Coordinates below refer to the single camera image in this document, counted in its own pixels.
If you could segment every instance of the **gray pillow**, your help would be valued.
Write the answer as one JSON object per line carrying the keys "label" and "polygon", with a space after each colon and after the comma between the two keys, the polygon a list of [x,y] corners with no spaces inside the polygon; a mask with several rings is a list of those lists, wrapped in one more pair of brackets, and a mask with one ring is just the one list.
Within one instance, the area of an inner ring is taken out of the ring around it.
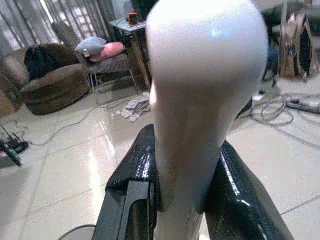
{"label": "gray pillow", "polygon": [[78,46],[76,46],[75,51],[80,54],[88,53],[90,56],[96,55],[101,53],[103,49],[105,49],[106,43],[107,40],[100,37],[89,37],[83,40]]}

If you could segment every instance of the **white joystick handle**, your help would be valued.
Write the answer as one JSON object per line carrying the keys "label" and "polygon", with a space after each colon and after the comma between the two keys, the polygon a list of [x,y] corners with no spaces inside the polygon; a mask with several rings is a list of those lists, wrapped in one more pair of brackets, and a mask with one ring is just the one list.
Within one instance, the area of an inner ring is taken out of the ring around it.
{"label": "white joystick handle", "polygon": [[226,134],[261,81],[264,20],[248,0],[160,0],[147,19],[161,208],[156,240],[197,240]]}

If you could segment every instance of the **curtain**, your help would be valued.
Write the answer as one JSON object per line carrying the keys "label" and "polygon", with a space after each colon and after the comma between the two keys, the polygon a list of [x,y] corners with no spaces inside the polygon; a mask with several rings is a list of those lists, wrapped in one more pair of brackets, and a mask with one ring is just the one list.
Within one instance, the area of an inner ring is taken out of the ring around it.
{"label": "curtain", "polygon": [[55,22],[69,25],[80,40],[89,37],[108,39],[108,23],[114,20],[112,6],[107,0],[44,0]]}
{"label": "curtain", "polygon": [[0,58],[20,48],[58,43],[41,0],[0,0]]}

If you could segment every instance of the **brown armchair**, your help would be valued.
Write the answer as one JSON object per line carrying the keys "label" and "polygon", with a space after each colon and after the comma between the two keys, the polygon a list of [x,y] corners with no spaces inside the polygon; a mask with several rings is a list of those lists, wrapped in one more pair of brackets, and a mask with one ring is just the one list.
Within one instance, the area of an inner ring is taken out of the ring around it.
{"label": "brown armchair", "polygon": [[17,89],[20,100],[35,115],[56,112],[89,92],[86,71],[73,50],[55,43],[41,46],[63,66],[41,79],[29,82],[29,72],[24,63],[28,48],[7,55],[0,62],[0,71]]}

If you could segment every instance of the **chair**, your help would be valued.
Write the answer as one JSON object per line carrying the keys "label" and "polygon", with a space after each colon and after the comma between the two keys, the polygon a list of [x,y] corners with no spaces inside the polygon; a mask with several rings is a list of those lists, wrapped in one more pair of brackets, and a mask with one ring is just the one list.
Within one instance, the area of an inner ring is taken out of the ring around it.
{"label": "chair", "polygon": [[[57,37],[64,43],[64,45],[72,49],[75,49],[77,45],[81,42],[80,39],[77,37],[76,33],[74,32],[74,30],[71,27],[69,27],[67,24],[65,24],[63,21],[54,22],[52,23],[51,26],[53,31],[57,35]],[[99,85],[97,75],[129,71],[131,78],[133,80],[136,92],[137,94],[139,94],[139,89],[137,87],[134,74],[130,68],[130,62],[129,62],[128,56],[126,54],[122,53],[120,55],[103,60],[101,62],[90,62],[86,60],[81,54],[77,54],[77,56],[80,63],[85,67],[88,79],[91,82],[93,94],[95,95],[95,101],[98,105],[109,104],[119,99],[113,99],[106,102],[98,101],[97,91],[101,92],[99,90],[99,87],[103,85],[107,85],[107,83]]]}
{"label": "chair", "polygon": [[35,115],[54,113],[89,92],[85,68],[74,51],[56,43],[40,46],[47,49],[61,66],[41,79],[29,82],[30,75],[24,63],[28,47],[7,55],[0,62],[1,73],[14,85],[20,100]]}

